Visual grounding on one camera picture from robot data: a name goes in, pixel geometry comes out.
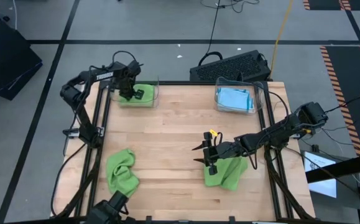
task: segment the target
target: blue cloth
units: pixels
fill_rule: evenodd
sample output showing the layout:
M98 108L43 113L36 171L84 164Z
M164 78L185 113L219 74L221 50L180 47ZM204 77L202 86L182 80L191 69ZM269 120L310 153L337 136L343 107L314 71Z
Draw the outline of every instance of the blue cloth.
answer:
M254 100L249 90L222 87L217 89L219 109L249 111L254 109Z

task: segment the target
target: black case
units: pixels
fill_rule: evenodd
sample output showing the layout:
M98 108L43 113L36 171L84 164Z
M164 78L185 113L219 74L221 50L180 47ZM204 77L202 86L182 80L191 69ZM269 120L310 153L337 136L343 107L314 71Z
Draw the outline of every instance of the black case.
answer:
M0 96L12 100L41 66L25 38L0 20Z
M215 81L218 77L242 82L266 81L270 72L265 58L253 50L191 68L190 81Z

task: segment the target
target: clear plastic container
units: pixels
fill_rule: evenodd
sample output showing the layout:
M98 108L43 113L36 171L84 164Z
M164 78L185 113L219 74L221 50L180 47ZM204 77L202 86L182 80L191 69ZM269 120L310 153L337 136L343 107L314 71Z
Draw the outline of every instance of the clear plastic container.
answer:
M215 89L216 110L255 113L263 107L263 92L261 82L247 83L219 77Z
M156 81L136 82L133 87L138 95L130 100L119 95L119 90L111 91L111 100L117 102L123 108L155 108L158 105L159 97L159 78Z

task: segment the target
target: gray floor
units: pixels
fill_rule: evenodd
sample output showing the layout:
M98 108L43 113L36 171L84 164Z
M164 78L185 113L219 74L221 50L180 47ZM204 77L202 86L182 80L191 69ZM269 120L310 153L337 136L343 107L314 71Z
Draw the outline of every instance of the gray floor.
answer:
M74 0L18 0L18 31L29 40L59 40ZM205 0L205 4L214 1ZM261 0L244 6L241 14L230 8L220 10L215 39L274 40L284 17L287 0ZM0 13L14 18L12 1L0 0ZM360 12L353 12L360 27ZM215 10L200 5L199 0L81 0L68 39L72 40L151 40L208 39ZM344 11L306 11L301 1L293 4L284 30L285 40L357 40ZM6 222L48 218L55 176L62 164L64 137L61 131L70 125L72 112L59 97L60 87L89 65L108 64L117 50L132 52L144 63L140 80L159 76L160 80L188 80L189 68L197 65L207 50L206 44L145 45L65 45L39 125L32 141L24 170L12 199ZM44 61L25 88L13 101L0 98L0 206L17 158L24 144L40 94L46 82L57 45L33 45ZM257 49L270 61L273 45L212 45L224 57ZM127 55L118 55L127 63ZM317 101L324 109L337 105L318 45L280 45L273 74L285 82L291 109L307 101ZM344 126L340 111L330 114L327 128ZM331 135L351 143L348 132L339 129ZM355 157L352 147L338 145L323 133L308 140L319 143L333 155ZM300 141L300 147L309 147ZM329 207L316 198L313 203L318 218L326 221L357 223L355 209Z

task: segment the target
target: green cloth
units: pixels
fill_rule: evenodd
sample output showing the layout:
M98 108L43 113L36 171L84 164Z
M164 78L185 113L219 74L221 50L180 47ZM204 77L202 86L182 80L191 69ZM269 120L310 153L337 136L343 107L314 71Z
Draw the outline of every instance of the green cloth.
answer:
M143 90L144 95L141 100L137 100L132 97L130 100L126 100L124 97L119 96L120 106L140 106L140 107L152 107L154 105L155 86L147 84L134 85L134 91Z
M124 149L108 158L106 180L112 194L118 190L129 198L136 191L139 180L130 170L135 161L136 157L130 149Z
M245 158L218 159L215 165L218 171L216 175L209 175L209 167L205 166L205 185L208 187L220 185L224 189L236 190L239 178L247 169Z

